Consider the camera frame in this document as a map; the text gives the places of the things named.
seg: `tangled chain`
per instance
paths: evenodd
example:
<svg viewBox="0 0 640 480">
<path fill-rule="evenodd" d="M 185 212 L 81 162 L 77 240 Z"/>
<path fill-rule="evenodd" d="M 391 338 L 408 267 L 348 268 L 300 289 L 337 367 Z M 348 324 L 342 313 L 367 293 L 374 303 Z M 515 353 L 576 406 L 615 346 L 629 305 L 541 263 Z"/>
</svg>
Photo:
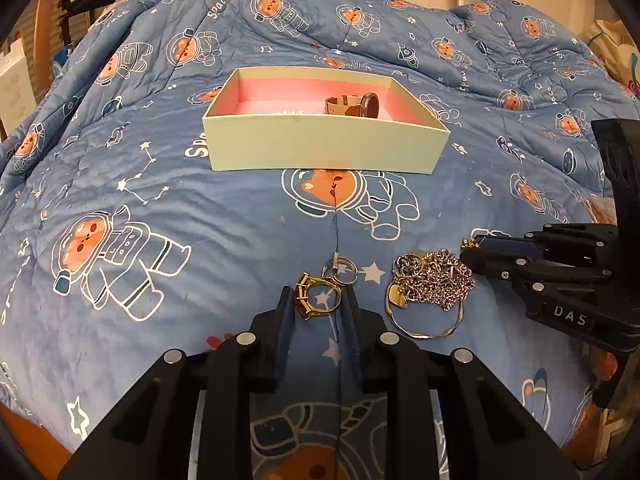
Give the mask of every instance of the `tangled chain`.
<svg viewBox="0 0 640 480">
<path fill-rule="evenodd" d="M 446 249 L 398 256 L 392 274 L 392 283 L 408 302 L 431 303 L 443 310 L 466 300 L 476 286 L 471 270 Z"/>
</svg>

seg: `wristwatch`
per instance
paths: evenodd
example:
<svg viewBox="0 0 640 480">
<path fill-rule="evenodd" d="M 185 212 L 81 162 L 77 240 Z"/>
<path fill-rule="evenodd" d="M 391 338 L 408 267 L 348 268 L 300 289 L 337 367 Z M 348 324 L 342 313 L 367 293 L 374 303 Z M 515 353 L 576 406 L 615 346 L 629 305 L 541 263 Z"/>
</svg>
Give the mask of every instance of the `wristwatch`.
<svg viewBox="0 0 640 480">
<path fill-rule="evenodd" d="M 377 119 L 380 112 L 380 101 L 377 95 L 373 92 L 368 92 L 362 97 L 356 95 L 329 97 L 324 100 L 324 107 L 329 115 L 348 115 Z"/>
</svg>

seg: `watch face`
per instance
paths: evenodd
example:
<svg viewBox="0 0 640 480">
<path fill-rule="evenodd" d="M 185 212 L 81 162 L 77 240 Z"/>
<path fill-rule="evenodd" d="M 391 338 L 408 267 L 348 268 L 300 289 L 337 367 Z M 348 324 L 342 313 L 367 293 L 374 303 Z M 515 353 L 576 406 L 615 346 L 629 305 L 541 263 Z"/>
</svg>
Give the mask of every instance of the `watch face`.
<svg viewBox="0 0 640 480">
<path fill-rule="evenodd" d="M 373 93 L 364 94 L 362 101 L 360 101 L 360 107 L 362 108 L 362 117 L 368 117 L 369 119 L 378 118 L 380 101 L 377 95 Z"/>
</svg>

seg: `screw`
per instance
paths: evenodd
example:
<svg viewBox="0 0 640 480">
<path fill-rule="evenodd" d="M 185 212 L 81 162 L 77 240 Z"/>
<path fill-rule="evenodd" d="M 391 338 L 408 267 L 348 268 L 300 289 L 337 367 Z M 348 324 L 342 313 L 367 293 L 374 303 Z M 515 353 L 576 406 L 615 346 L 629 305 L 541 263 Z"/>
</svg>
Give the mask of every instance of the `screw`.
<svg viewBox="0 0 640 480">
<path fill-rule="evenodd" d="M 395 345 L 400 341 L 400 336 L 395 332 L 384 332 L 380 334 L 380 341 L 382 341 L 385 345 Z"/>
<path fill-rule="evenodd" d="M 460 361 L 461 363 L 470 363 L 474 358 L 474 355 L 466 348 L 458 348 L 453 352 L 453 357 L 455 357 L 456 361 Z"/>
<path fill-rule="evenodd" d="M 251 333 L 251 332 L 242 332 L 239 333 L 236 336 L 236 341 L 238 342 L 238 344 L 240 345 L 250 345 L 251 343 L 253 343 L 255 341 L 255 334 Z"/>
<path fill-rule="evenodd" d="M 182 359 L 182 352 L 175 348 L 164 353 L 164 362 L 170 365 L 177 363 L 180 359 Z"/>
</svg>

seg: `bed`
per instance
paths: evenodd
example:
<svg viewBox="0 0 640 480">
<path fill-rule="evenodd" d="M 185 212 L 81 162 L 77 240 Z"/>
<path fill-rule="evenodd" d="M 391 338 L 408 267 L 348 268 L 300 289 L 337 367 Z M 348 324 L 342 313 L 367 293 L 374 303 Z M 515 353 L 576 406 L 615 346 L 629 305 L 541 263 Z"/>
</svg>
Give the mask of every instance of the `bed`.
<svg viewBox="0 0 640 480">
<path fill-rule="evenodd" d="M 202 115 L 236 67 L 259 65 L 396 78 L 451 132 L 433 174 L 213 172 Z M 383 314 L 399 254 L 593 221 L 610 184 L 590 121 L 639 110 L 585 44 L 517 1 L 123 2 L 0 145 L 0 401 L 73 451 L 164 350 L 214 351 L 337 240 L 360 305 Z M 329 149 L 347 134 L 327 132 Z M 349 199 L 334 215 L 335 175 Z M 422 345 L 471 349 L 560 444 L 590 386 L 580 343 L 475 280 L 457 331 Z M 436 333 L 453 315 L 398 318 Z M 320 474 L 336 449 L 337 478 L 382 477 L 385 399 L 358 393 L 339 335 L 339 316 L 296 318 L 282 391 L 252 403 L 256 478 Z"/>
</svg>

